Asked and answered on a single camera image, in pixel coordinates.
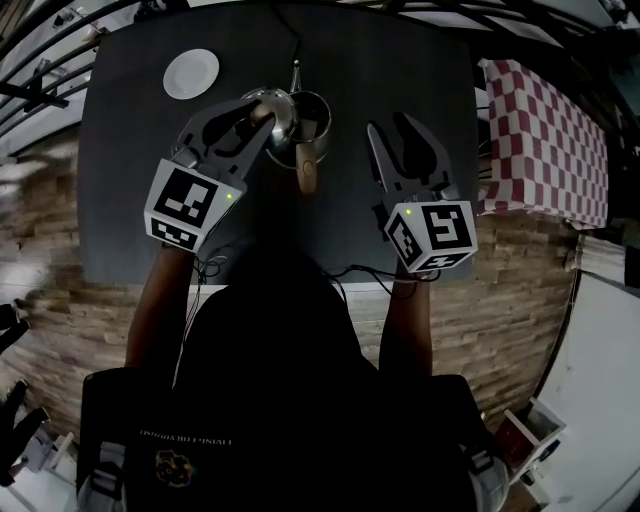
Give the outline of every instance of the white wall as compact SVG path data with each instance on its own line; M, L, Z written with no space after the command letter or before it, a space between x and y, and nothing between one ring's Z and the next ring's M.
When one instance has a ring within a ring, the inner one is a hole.
M640 299L583 275L542 400L567 424L550 511L624 511L640 491Z
M46 470L32 473L25 468L15 484L0 488L2 512L73 512L75 509L74 486Z

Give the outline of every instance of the wooden handle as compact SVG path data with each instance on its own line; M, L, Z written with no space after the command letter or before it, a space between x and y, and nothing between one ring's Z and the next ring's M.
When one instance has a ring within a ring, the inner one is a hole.
M303 194L313 194L316 190L316 147L311 142L296 146L296 173L298 185Z
M260 105L256 106L256 108L254 108L251 111L251 114L249 114L249 119L251 120L251 124L253 126L256 126L257 124L260 123L260 121L262 121L264 117L271 114L271 112L272 112L272 109L269 107L269 105L266 105L265 103L260 103Z

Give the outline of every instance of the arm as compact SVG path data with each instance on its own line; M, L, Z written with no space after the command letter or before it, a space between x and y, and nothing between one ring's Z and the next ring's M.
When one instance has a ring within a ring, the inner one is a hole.
M20 462L18 462L18 464L16 464L15 466L11 466L11 469L9 469L9 476L15 480L16 477L20 474L20 471L22 471L25 467L27 467L27 459L22 458Z
M168 247L160 250L129 328L125 366L173 380L192 272L192 253Z
M398 264L398 274L406 274ZM382 331L380 371L401 377L431 375L429 283L417 283L410 299L391 298ZM412 283L394 283L393 294L408 297Z

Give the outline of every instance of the shoulder strap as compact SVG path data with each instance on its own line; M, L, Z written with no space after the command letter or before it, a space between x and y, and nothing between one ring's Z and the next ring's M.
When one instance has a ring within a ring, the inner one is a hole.
M509 476L504 462L485 447L459 446L467 460L477 512L497 512L509 492Z
M127 512L124 445L103 441L100 460L78 493L81 512Z

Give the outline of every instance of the white plate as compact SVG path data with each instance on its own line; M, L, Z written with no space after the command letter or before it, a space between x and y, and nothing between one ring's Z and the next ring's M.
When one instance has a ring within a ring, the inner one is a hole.
M218 57L209 50L189 50L171 61L162 83L172 98L188 100L211 87L219 71Z

